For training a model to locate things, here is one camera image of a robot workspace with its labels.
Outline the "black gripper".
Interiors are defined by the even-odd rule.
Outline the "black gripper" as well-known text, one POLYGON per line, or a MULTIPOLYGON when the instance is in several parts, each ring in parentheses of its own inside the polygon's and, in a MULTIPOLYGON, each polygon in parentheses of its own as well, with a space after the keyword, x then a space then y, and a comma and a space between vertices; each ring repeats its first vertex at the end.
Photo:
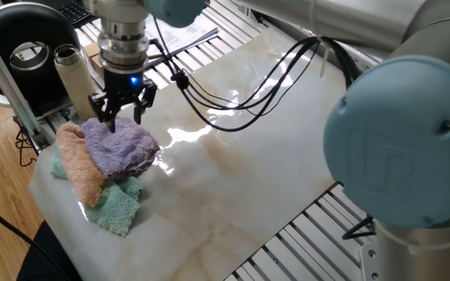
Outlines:
POLYGON ((88 96, 88 101, 100 123, 105 123, 111 133, 116 131, 115 118, 121 108, 121 99, 134 100, 134 121, 141 124, 141 116, 151 108, 157 86, 152 80, 145 80, 143 72, 114 73, 104 71, 105 95, 88 96))

